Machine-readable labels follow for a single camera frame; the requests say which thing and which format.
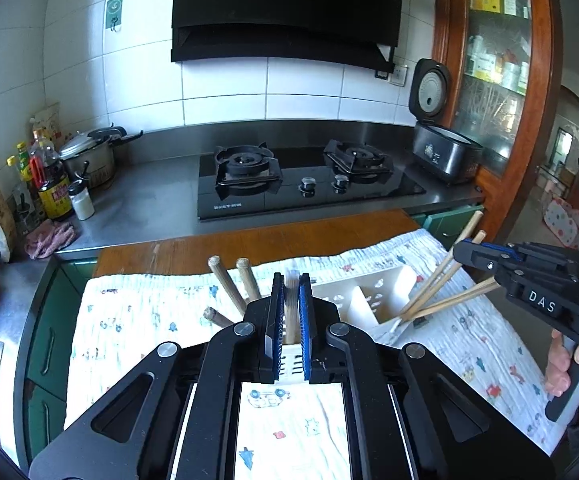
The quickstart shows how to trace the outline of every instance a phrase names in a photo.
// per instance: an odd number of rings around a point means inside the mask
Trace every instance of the wooden stick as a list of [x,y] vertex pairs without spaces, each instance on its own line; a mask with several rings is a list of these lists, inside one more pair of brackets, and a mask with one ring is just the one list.
[[247,309],[247,304],[240,295],[240,292],[238,292],[238,289],[236,288],[232,277],[227,272],[227,269],[224,268],[223,262],[220,261],[220,256],[210,257],[210,259],[207,260],[207,265],[214,273],[214,276],[218,279],[218,283],[221,284],[221,286],[224,288],[224,291],[236,305],[238,312],[244,316],[245,310]]
[[285,273],[285,344],[300,343],[300,319],[298,316],[298,278],[297,270]]
[[238,269],[242,284],[245,286],[245,292],[247,292],[247,303],[262,298],[258,283],[256,283],[256,278],[253,276],[252,264],[250,264],[249,259],[238,258],[236,260],[236,269]]
[[[486,236],[487,234],[485,233],[485,231],[479,231],[478,234],[474,237],[473,243],[479,244],[485,239]],[[445,283],[447,283],[451,279],[451,277],[458,272],[458,269],[460,269],[462,266],[463,264],[455,262],[451,267],[449,267],[449,270],[434,285],[428,288],[428,290],[425,291],[425,293],[419,298],[419,300],[415,304],[413,304],[412,307],[404,315],[402,315],[403,321],[409,321],[410,319],[413,319],[413,315],[420,309],[422,309],[422,307],[425,306],[425,303],[431,300],[431,298],[433,298],[434,295],[439,290],[441,290],[442,286],[445,285]]]
[[[472,217],[470,218],[469,222],[467,223],[467,225],[462,230],[461,234],[458,235],[458,238],[455,243],[457,244],[458,242],[461,242],[462,240],[470,236],[472,234],[472,231],[474,231],[476,224],[481,220],[482,217],[483,217],[482,211],[475,211]],[[445,267],[447,267],[448,264],[452,261],[453,257],[454,257],[454,247],[452,246],[452,248],[450,248],[449,252],[447,253],[447,256],[445,256],[444,260],[441,262],[441,264],[438,267],[436,267],[436,270],[434,270],[431,276],[423,282],[423,284],[419,287],[414,297],[407,302],[407,304],[401,311],[401,315],[407,312],[415,303],[418,303],[418,300],[420,300],[421,296],[431,285],[433,285],[433,283],[445,270]]]
[[429,305],[427,308],[416,312],[416,314],[413,315],[412,320],[423,316],[429,316],[429,314],[434,314],[439,310],[444,310],[445,308],[454,306],[459,303],[464,303],[468,300],[473,300],[474,298],[482,296],[483,294],[487,294],[488,292],[492,292],[499,287],[500,285],[496,283],[492,276],[483,282],[477,283],[472,288],[468,288],[466,291],[461,292],[460,294],[455,294],[450,298],[445,298],[445,300],[437,301],[436,303]]
[[215,325],[218,325],[220,328],[226,328],[234,324],[233,321],[228,320],[225,316],[223,316],[220,312],[218,312],[215,308],[211,308],[208,306],[203,312],[203,317],[208,321],[211,321]]

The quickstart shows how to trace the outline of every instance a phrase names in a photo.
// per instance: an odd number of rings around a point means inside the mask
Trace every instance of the cabinet handle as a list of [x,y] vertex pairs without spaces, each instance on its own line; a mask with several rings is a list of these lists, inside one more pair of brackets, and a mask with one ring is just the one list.
[[49,432],[49,406],[44,400],[42,401],[42,405],[43,405],[43,412],[45,415],[45,442],[47,443],[45,447],[47,447],[51,442],[51,435]]
[[54,350],[54,341],[56,340],[56,334],[53,329],[49,329],[49,345],[47,346],[47,354],[45,355],[45,366],[40,371],[41,375],[47,375],[49,371],[49,364],[51,362],[51,354]]

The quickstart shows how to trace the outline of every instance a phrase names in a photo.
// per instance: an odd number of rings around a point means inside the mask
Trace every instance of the stove knob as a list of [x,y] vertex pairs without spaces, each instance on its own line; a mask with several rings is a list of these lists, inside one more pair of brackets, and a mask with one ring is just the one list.
[[349,187],[349,177],[346,175],[334,175],[332,186],[334,192],[345,193]]
[[316,179],[311,176],[303,177],[298,189],[304,197],[312,197],[316,194]]

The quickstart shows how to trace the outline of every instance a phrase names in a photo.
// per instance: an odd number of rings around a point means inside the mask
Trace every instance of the glass cabinet door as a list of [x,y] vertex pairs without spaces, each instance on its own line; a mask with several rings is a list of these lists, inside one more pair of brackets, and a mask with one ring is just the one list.
[[483,147],[502,176],[521,122],[531,57],[530,0],[469,0],[465,60],[452,128]]

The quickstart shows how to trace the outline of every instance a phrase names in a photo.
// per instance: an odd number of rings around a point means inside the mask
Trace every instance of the salt shaker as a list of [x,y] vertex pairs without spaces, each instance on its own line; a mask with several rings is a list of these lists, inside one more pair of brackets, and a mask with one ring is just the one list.
[[87,220],[94,213],[92,198],[89,195],[87,185],[82,179],[72,182],[67,188],[69,198],[72,200],[74,211],[79,220]]

